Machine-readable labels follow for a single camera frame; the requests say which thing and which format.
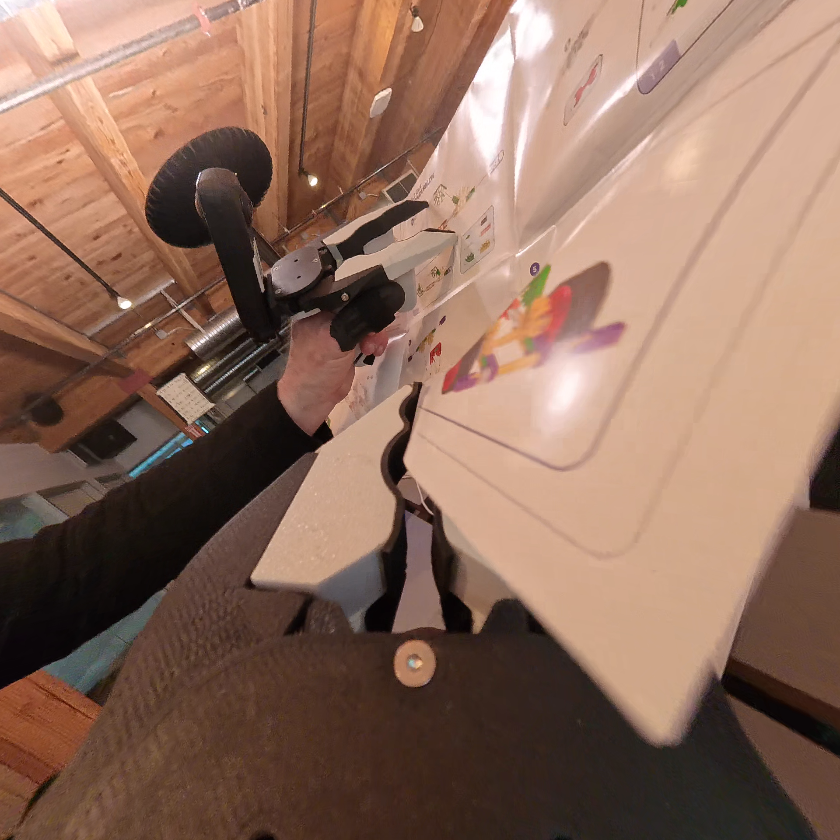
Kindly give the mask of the person's left hand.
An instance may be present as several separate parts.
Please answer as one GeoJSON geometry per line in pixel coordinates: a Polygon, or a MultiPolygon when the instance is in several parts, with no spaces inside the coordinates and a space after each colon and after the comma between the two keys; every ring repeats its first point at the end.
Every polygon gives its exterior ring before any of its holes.
{"type": "Polygon", "coordinates": [[[356,357],[381,356],[388,343],[385,332],[369,333],[359,347],[343,351],[331,335],[332,320],[331,313],[321,311],[292,324],[287,364],[277,384],[289,418],[309,436],[349,394],[356,357]]]}

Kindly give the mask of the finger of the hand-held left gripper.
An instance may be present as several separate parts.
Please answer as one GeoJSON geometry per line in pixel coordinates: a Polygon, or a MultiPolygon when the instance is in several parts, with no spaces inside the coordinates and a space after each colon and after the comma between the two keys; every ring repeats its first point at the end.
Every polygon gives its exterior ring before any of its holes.
{"type": "Polygon", "coordinates": [[[371,270],[383,269],[386,278],[404,293],[404,300],[395,312],[414,309],[417,300],[415,269],[456,245],[455,232],[430,228],[421,230],[410,238],[395,241],[372,253],[346,259],[334,274],[334,289],[340,294],[353,277],[371,270]]]}
{"type": "Polygon", "coordinates": [[[426,201],[403,200],[387,204],[338,228],[323,238],[323,245],[337,265],[355,256],[372,255],[395,243],[395,227],[426,209],[426,201]]]}

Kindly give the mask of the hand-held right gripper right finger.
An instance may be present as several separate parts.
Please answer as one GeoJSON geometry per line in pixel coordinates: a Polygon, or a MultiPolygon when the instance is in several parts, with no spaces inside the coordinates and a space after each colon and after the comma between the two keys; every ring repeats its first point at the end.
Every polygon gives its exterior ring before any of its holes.
{"type": "Polygon", "coordinates": [[[438,508],[432,511],[432,538],[430,558],[434,583],[440,601],[444,628],[447,632],[472,632],[474,619],[468,606],[453,592],[457,555],[445,535],[443,514],[438,508]]]}

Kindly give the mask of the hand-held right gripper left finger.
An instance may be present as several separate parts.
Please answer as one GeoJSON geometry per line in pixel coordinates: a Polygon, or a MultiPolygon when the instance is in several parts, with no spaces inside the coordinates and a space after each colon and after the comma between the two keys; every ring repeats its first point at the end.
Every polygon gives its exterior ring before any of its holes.
{"type": "Polygon", "coordinates": [[[348,617],[376,603],[394,616],[406,578],[397,483],[421,388],[399,388],[320,447],[251,574],[254,587],[306,592],[348,617]]]}

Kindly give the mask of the toy instruction sheet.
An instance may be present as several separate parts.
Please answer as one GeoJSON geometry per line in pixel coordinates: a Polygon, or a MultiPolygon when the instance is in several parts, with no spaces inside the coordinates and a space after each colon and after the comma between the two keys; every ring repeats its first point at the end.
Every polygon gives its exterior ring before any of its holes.
{"type": "Polygon", "coordinates": [[[516,2],[420,174],[458,235],[344,430],[655,742],[838,416],[838,2],[516,2]]]}

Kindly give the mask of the black pole with ribbed disc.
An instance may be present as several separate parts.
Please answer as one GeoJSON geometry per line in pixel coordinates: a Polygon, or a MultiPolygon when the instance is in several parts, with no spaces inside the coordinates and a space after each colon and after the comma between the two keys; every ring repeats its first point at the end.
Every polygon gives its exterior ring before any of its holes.
{"type": "Polygon", "coordinates": [[[236,175],[247,195],[250,222],[263,202],[273,176],[265,142],[253,131],[224,127],[206,131],[173,153],[154,176],[145,199],[145,218],[166,244],[181,249],[210,245],[211,235],[196,207],[196,183],[209,169],[236,175]]]}

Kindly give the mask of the white wall chart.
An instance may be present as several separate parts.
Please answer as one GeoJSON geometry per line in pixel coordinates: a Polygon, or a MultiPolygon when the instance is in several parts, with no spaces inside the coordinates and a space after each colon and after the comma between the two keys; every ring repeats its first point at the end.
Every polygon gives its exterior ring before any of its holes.
{"type": "Polygon", "coordinates": [[[194,424],[215,408],[215,403],[206,397],[185,372],[159,387],[156,395],[187,425],[194,424]]]}

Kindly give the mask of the grey ceiling pipe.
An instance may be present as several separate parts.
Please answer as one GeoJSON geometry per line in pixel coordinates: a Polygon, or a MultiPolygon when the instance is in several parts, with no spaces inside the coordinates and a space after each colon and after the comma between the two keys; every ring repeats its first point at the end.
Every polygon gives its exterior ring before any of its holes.
{"type": "Polygon", "coordinates": [[[211,7],[195,3],[192,12],[164,27],[150,31],[141,37],[126,41],[89,58],[62,62],[44,77],[26,87],[9,92],[2,97],[1,113],[5,114],[30,102],[48,96],[67,85],[92,77],[101,71],[115,67],[126,60],[140,56],[171,41],[202,32],[212,34],[212,26],[225,18],[263,4],[262,1],[227,1],[211,7]]]}

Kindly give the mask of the silver ventilation duct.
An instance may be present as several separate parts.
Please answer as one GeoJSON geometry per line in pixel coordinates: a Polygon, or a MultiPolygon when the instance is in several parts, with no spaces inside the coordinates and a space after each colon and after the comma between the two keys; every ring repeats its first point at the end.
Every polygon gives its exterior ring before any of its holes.
{"type": "Polygon", "coordinates": [[[233,350],[250,351],[265,347],[271,341],[286,336],[289,329],[289,324],[284,323],[270,339],[254,339],[242,324],[237,309],[230,307],[190,332],[184,338],[184,344],[199,360],[209,361],[233,350]]]}

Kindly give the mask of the person's left forearm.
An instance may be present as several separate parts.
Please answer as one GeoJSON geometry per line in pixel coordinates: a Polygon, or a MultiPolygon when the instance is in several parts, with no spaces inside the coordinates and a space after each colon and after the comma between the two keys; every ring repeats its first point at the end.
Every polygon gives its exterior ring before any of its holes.
{"type": "Polygon", "coordinates": [[[73,518],[1,547],[1,686],[73,653],[163,590],[331,436],[338,391],[284,376],[208,435],[73,518]]]}

